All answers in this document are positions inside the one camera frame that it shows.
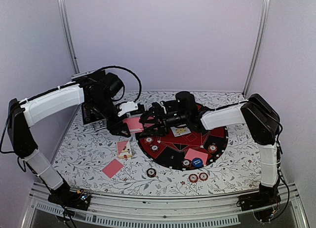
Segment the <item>pink playing card deck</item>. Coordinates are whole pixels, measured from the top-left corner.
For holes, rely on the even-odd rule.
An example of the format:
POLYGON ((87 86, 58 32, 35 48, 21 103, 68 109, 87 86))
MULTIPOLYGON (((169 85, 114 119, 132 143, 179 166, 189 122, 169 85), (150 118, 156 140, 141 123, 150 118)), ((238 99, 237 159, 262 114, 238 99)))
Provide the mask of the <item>pink playing card deck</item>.
POLYGON ((140 117, 130 117, 123 120, 127 124, 131 133, 139 133, 144 130, 143 124, 139 121, 140 117))

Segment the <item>orange chip sector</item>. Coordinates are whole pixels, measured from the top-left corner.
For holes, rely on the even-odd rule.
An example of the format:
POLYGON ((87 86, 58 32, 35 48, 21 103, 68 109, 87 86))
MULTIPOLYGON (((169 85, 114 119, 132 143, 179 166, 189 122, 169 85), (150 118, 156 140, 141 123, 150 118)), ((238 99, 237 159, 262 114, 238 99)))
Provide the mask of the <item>orange chip sector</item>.
POLYGON ((153 138, 152 137, 145 138, 145 143, 146 144, 151 144, 152 142, 153 142, 153 138))
POLYGON ((210 145, 207 150, 209 153, 215 153, 217 152, 217 147, 216 145, 210 145))

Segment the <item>dark chip sector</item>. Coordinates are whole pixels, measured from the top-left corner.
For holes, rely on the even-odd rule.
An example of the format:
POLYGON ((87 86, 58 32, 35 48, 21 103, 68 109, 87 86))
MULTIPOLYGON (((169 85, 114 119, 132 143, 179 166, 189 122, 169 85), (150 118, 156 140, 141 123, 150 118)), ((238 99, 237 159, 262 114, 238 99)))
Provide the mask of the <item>dark chip sector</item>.
POLYGON ((152 145, 151 146, 151 151, 157 152, 158 150, 159 150, 159 146, 157 146, 157 145, 152 145))
POLYGON ((184 160, 182 161, 182 166, 185 167, 185 168, 190 167, 191 164, 192 164, 192 162, 191 162, 190 160, 188 160, 188 159, 184 159, 184 160))

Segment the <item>pink card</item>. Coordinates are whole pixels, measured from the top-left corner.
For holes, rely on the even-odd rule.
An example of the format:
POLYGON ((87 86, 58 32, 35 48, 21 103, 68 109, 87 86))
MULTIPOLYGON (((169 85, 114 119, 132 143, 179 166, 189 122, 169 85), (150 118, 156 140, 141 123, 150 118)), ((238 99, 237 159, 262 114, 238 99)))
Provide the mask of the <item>pink card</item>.
POLYGON ((117 159, 111 161, 107 166, 104 167, 102 172, 108 177, 112 178, 116 173, 123 168, 123 164, 119 162, 117 159))

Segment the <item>pink card sector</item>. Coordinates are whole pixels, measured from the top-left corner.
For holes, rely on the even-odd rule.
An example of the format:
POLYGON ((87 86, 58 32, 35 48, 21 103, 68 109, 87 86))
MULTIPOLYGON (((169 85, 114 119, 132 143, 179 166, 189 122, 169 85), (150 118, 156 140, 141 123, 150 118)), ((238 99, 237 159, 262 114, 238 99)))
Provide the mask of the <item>pink card sector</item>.
POLYGON ((189 149, 185 154, 185 159, 193 161, 195 158, 200 158, 203 161, 203 164, 206 164, 208 154, 205 152, 196 151, 193 149, 189 149))

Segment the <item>dark brown chip stack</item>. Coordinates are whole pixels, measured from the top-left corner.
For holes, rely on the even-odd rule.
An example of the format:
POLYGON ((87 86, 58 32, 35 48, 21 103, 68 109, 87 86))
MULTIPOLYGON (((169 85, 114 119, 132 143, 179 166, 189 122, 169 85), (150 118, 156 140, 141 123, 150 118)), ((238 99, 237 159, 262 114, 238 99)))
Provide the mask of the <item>dark brown chip stack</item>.
POLYGON ((150 178, 153 178, 156 176, 156 170, 153 168, 149 168, 146 173, 147 173, 147 176, 150 178))

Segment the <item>dark chip bottom sector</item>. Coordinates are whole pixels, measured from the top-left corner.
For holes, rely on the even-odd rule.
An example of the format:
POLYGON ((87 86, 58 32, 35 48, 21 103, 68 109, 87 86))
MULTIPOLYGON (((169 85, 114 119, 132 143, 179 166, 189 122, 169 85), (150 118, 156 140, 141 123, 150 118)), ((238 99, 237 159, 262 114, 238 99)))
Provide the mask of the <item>dark chip bottom sector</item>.
POLYGON ((191 162, 190 160, 188 160, 188 159, 184 159, 184 160, 182 161, 182 166, 185 167, 185 168, 190 167, 191 164, 192 164, 192 162, 191 162))

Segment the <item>blue small blind button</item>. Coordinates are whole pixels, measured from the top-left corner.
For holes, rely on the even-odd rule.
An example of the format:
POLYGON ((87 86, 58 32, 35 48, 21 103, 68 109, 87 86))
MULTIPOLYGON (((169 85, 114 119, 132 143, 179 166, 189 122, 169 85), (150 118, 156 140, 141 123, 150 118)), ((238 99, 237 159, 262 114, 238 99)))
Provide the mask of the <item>blue small blind button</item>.
POLYGON ((203 161, 202 161, 202 159, 201 159, 201 158, 198 158, 198 157, 194 158, 194 159, 192 160, 192 166, 194 166, 194 167, 196 167, 196 168, 201 168, 201 167, 203 166, 203 161))

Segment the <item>orange chip stack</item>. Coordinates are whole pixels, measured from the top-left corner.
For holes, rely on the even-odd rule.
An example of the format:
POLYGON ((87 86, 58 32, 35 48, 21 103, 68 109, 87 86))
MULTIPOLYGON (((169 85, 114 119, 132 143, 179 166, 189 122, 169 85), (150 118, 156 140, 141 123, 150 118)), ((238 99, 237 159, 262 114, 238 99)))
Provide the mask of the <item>orange chip stack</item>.
POLYGON ((196 174, 190 174, 188 179, 191 183, 196 183, 198 181, 198 176, 196 174))

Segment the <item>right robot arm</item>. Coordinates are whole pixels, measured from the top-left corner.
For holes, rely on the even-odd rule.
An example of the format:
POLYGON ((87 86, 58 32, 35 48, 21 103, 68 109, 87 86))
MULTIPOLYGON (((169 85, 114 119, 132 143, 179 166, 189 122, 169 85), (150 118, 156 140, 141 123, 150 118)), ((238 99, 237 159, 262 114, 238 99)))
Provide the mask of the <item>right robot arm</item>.
POLYGON ((259 95, 211 109, 181 91, 171 101, 154 102, 140 117, 144 129, 136 138, 141 150, 159 165, 176 170, 194 170, 213 164, 228 146, 228 126, 243 126, 260 154, 259 190, 238 198, 242 211, 264 208, 256 219, 270 222, 280 216, 278 186, 284 182, 280 172, 283 130, 279 115, 259 95))

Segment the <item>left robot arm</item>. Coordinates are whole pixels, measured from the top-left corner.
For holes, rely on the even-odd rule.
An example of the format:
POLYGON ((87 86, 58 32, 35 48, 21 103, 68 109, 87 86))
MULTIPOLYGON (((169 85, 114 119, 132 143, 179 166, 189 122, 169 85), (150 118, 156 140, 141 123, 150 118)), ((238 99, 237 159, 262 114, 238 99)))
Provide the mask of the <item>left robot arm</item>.
POLYGON ((20 168, 23 171, 29 168, 46 186, 49 191, 48 201, 60 205, 64 210, 88 210, 91 195, 85 189, 71 189, 39 149, 32 127, 37 123, 42 124, 47 136, 48 123, 52 122, 55 114, 61 115, 65 109, 86 105, 103 117, 105 128, 110 134, 130 137, 130 130, 123 120, 127 113, 138 109, 137 100, 119 103, 114 99, 119 91, 125 91, 125 85, 116 74, 109 72, 110 69, 130 73, 138 82, 138 90, 142 90, 141 80, 136 73, 126 67, 112 65, 75 74, 63 85, 24 100, 14 98, 8 104, 1 137, 8 135, 12 150, 1 153, 15 154, 20 168))

